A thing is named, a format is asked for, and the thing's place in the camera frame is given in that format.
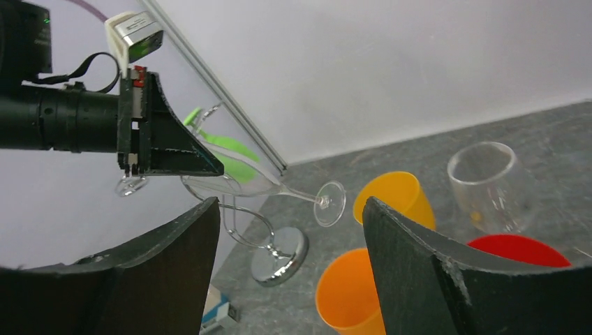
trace glass stem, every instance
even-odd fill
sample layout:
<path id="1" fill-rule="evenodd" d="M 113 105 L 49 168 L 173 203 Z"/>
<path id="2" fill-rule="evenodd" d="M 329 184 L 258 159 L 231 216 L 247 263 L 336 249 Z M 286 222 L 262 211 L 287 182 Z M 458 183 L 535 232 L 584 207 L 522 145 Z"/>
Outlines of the glass stem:
<path id="1" fill-rule="evenodd" d="M 296 197 L 296 198 L 299 198 L 302 200 L 314 202 L 316 204 L 319 204 L 320 206 L 322 206 L 323 203 L 325 202 L 324 199 L 322 199 L 320 197 L 316 197 L 316 196 L 310 195 L 308 193 L 296 191 L 295 189 L 289 188 L 286 185 L 283 186 L 282 194 L 291 195 L 293 197 Z"/>

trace gray table surface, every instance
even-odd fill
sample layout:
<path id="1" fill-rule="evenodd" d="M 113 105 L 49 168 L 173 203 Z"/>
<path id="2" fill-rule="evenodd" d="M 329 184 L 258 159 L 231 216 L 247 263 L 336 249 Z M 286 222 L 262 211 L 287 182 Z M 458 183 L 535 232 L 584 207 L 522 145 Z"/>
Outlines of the gray table surface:
<path id="1" fill-rule="evenodd" d="M 365 246 L 352 203 L 362 187 L 382 173 L 403 170 L 417 176 L 439 232 L 454 236 L 462 230 L 463 238 L 475 233 L 452 220 L 454 199 L 446 165 L 458 150 L 485 140 L 512 147 L 537 179 L 541 210 L 526 234 L 556 247 L 573 263 L 592 261 L 587 255 L 592 255 L 592 103 L 586 102 L 291 167 L 283 180 L 301 191 L 316 193 L 326 181 L 340 181 L 348 196 L 343 218 L 322 228 L 314 220 L 311 203 L 270 197 L 261 213 L 276 228 L 303 230 L 309 238 L 309 254 L 290 280 L 263 288 L 250 275 L 253 250 L 237 245 L 213 284 L 239 309 L 241 320 L 218 334 L 335 334 L 317 314 L 316 284 L 336 257 Z M 262 239 L 265 229 L 254 223 L 245 236 Z"/>

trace chrome base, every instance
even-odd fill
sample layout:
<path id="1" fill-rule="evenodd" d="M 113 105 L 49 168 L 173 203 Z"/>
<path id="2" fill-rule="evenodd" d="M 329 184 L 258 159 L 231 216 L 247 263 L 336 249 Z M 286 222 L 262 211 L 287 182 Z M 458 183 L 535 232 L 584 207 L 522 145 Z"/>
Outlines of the chrome base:
<path id="1" fill-rule="evenodd" d="M 279 285 L 292 277 L 309 251 L 306 235 L 294 227 L 275 230 L 273 245 L 269 245 L 269 237 L 262 245 L 267 245 L 267 248 L 255 250 L 251 274 L 257 283 L 265 287 Z"/>

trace green object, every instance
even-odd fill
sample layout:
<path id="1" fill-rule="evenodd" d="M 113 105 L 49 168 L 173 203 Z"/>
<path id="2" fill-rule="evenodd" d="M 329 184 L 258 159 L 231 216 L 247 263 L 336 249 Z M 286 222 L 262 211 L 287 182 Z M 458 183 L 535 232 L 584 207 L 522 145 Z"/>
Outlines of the green object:
<path id="1" fill-rule="evenodd" d="M 196 108 L 187 116 L 187 118 L 185 118 L 183 124 L 185 126 L 193 126 L 193 122 L 200 115 L 201 111 L 201 108 Z M 210 144 L 217 145 L 218 147 L 223 147 L 224 149 L 236 152 L 247 158 L 250 158 L 252 161 L 259 162 L 259 157 L 257 157 L 257 155 L 254 152 L 252 152 L 248 147 L 246 147 L 246 145 L 242 144 L 241 142 L 235 140 L 232 137 L 211 135 L 206 133 L 202 129 L 199 130 L 199 134 L 201 137 L 204 138 L 206 142 Z M 213 154 L 219 161 L 222 162 L 222 164 L 224 164 L 224 172 L 241 184 L 246 184 L 250 182 L 257 175 L 257 172 L 252 167 L 248 166 L 243 162 L 236 161 L 235 159 L 226 157 L 216 152 L 214 152 Z"/>

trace glass rim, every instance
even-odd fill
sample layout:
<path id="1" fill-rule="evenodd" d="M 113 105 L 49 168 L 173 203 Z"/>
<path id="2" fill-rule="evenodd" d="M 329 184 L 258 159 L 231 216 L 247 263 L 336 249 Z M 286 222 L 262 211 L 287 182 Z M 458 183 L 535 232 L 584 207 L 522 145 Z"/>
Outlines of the glass rim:
<path id="1" fill-rule="evenodd" d="M 456 168 L 456 166 L 459 163 L 459 157 L 462 154 L 465 154 L 467 151 L 472 150 L 476 147 L 482 147 L 485 145 L 489 145 L 489 146 L 494 146 L 494 147 L 498 147 L 504 150 L 504 152 L 507 152 L 510 154 L 510 161 L 508 162 L 508 164 L 505 165 L 505 167 L 500 171 L 497 172 L 496 174 L 494 174 L 493 176 L 483 179 L 483 180 L 479 180 L 479 181 L 464 181 L 464 180 L 460 180 L 456 177 L 454 177 L 453 172 L 454 169 Z M 483 184 L 487 184 L 490 181 L 493 181 L 495 179 L 499 179 L 501 176 L 503 176 L 504 174 L 506 174 L 508 171 L 510 171 L 510 169 L 512 168 L 512 166 L 514 166 L 516 164 L 517 161 L 517 157 L 516 157 L 516 153 L 514 152 L 514 150 L 512 150 L 512 148 L 510 148 L 508 145 L 500 143 L 500 142 L 493 142 L 493 141 L 483 141 L 483 142 L 478 142 L 475 144 L 471 144 L 468 147 L 464 147 L 463 149 L 460 149 L 459 151 L 457 151 L 448 161 L 448 167 L 447 167 L 447 173 L 448 173 L 448 178 L 450 178 L 451 181 L 457 183 L 457 184 L 461 184 L 461 185 L 468 185 L 468 186 L 476 186 L 476 185 L 483 185 Z"/>

